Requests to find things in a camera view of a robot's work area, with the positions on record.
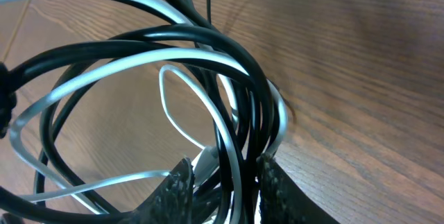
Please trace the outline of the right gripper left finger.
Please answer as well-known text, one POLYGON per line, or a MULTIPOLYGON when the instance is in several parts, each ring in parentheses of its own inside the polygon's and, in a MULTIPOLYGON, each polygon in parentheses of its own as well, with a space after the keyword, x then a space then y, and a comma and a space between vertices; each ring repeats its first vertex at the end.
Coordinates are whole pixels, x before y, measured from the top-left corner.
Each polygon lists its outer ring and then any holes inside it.
POLYGON ((193 185, 191 160, 184 158, 157 189, 119 224, 191 223, 193 185))

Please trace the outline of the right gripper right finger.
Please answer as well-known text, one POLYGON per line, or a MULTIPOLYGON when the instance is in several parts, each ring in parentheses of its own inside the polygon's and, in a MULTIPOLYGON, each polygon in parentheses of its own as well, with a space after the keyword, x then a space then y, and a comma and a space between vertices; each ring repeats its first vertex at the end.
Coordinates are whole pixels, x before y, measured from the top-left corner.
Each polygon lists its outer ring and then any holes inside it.
POLYGON ((339 224, 311 200, 268 154, 258 161, 263 224, 339 224))

